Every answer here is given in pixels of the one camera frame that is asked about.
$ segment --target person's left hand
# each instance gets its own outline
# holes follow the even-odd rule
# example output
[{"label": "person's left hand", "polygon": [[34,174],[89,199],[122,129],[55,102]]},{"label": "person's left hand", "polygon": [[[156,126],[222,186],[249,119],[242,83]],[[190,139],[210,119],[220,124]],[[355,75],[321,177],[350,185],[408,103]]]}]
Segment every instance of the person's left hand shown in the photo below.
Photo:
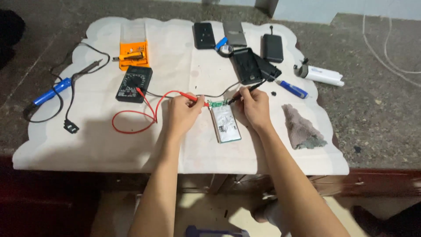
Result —
[{"label": "person's left hand", "polygon": [[167,136],[180,140],[192,128],[197,116],[201,114],[204,104],[204,96],[200,96],[196,103],[182,95],[174,97],[168,104],[169,127]]}]

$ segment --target green circuit board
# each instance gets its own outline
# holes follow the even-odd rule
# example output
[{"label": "green circuit board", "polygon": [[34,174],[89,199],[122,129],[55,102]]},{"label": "green circuit board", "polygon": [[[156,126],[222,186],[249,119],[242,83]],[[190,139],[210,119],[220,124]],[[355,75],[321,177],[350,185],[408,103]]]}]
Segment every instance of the green circuit board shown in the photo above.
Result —
[{"label": "green circuit board", "polygon": [[228,100],[222,100],[222,101],[216,101],[216,102],[212,102],[211,100],[208,100],[208,103],[209,103],[209,108],[220,107],[220,106],[227,105]]}]

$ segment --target black probe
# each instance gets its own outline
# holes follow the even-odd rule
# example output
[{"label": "black probe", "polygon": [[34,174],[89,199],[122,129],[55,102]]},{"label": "black probe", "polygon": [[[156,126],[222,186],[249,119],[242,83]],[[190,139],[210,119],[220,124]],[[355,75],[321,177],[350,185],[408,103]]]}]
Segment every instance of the black probe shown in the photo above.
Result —
[{"label": "black probe", "polygon": [[[248,91],[252,92],[254,89],[256,89],[257,87],[261,86],[265,81],[266,81],[266,79],[264,79],[262,82],[254,85],[254,86],[251,86],[248,89]],[[242,97],[242,95],[241,94],[238,94],[237,96],[235,96],[234,98],[232,98],[231,100],[228,101],[228,105],[230,105],[230,104],[234,103],[235,101],[239,100],[241,97]]]}]

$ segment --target blue screwdriver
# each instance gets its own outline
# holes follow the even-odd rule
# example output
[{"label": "blue screwdriver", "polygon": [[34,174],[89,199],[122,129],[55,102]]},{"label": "blue screwdriver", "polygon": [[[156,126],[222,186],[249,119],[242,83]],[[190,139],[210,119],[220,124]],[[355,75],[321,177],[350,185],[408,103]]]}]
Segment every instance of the blue screwdriver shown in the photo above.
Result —
[{"label": "blue screwdriver", "polygon": [[[87,73],[87,72],[89,72],[94,67],[99,66],[99,63],[101,61],[102,61],[102,59],[91,63],[89,66],[85,67],[79,73]],[[74,80],[77,80],[81,76],[82,76],[82,74],[76,75],[75,78],[74,78]],[[54,86],[54,89],[57,91],[57,93],[60,93],[63,90],[65,90],[67,87],[71,86],[71,84],[72,84],[72,79],[67,77],[67,78],[63,79],[62,81],[60,81],[60,83],[58,83],[57,85],[55,85]],[[42,94],[40,97],[36,98],[32,103],[35,106],[40,106],[43,103],[45,103],[47,100],[53,98],[55,95],[56,95],[56,93],[53,91],[53,89],[50,89],[46,93]]]},{"label": "blue screwdriver", "polygon": [[304,91],[303,89],[300,89],[296,86],[293,86],[291,84],[289,84],[286,81],[280,81],[280,80],[275,80],[275,83],[282,86],[283,88],[285,88],[287,91],[291,92],[292,94],[305,99],[307,98],[307,96],[309,95],[306,91]]}]

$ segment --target electrical tape roll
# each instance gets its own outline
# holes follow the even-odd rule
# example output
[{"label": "electrical tape roll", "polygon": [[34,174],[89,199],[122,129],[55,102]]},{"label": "electrical tape roll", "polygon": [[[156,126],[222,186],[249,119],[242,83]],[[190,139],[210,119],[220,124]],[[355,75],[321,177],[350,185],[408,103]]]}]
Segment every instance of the electrical tape roll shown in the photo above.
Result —
[{"label": "electrical tape roll", "polygon": [[234,48],[231,45],[223,45],[219,48],[218,54],[224,58],[229,58],[232,55]]}]

